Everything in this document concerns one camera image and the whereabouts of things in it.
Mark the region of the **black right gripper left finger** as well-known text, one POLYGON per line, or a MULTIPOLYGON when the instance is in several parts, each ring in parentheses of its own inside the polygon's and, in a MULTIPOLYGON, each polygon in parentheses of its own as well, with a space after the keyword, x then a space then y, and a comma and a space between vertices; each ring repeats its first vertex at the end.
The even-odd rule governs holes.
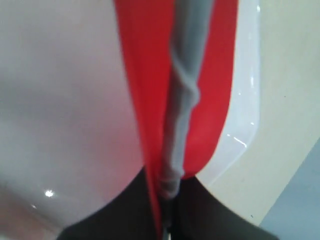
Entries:
POLYGON ((156 240, 146 173, 133 181, 108 205, 68 226, 58 240, 156 240))

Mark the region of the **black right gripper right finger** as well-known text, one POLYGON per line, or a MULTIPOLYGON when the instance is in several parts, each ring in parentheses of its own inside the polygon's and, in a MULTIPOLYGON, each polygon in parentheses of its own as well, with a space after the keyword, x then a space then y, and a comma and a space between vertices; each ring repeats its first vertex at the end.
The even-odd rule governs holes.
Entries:
POLYGON ((219 202, 196 177, 180 182, 170 236, 172 240, 278 239, 219 202))

